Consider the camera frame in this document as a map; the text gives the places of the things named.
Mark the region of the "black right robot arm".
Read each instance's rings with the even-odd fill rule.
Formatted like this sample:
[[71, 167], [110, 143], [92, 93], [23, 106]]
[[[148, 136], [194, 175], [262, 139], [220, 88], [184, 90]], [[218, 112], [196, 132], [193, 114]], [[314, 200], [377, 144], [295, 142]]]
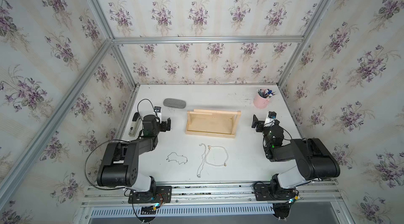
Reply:
[[315, 179], [337, 178], [340, 166], [327, 147], [318, 138], [286, 138], [289, 134], [270, 111], [264, 121], [252, 116], [251, 127], [263, 135], [263, 150], [273, 163], [295, 161], [295, 166], [271, 179], [271, 186], [277, 189], [295, 189]]

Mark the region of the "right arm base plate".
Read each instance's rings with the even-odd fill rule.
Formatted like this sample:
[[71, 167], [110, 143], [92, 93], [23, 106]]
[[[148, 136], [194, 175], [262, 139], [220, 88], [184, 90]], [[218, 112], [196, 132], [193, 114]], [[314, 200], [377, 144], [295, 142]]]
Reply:
[[297, 189], [284, 189], [277, 184], [256, 182], [252, 185], [257, 201], [286, 201], [292, 203], [299, 198]]

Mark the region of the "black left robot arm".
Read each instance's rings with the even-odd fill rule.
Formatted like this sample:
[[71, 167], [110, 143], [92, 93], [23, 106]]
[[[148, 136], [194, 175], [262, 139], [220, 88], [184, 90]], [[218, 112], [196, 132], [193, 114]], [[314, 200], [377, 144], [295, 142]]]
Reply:
[[97, 185], [111, 189], [126, 188], [135, 192], [155, 192], [155, 180], [140, 172], [139, 158], [155, 150], [159, 133], [170, 131], [170, 128], [170, 118], [160, 121], [156, 115], [147, 115], [143, 118], [143, 131], [136, 140], [109, 143], [98, 170]]

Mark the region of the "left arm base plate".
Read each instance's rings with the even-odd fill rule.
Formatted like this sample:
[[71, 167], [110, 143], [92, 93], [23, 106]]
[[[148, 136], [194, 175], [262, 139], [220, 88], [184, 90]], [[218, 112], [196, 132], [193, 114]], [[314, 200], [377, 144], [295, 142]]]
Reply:
[[170, 203], [172, 186], [156, 186], [147, 192], [131, 191], [128, 198], [129, 204], [166, 204]]

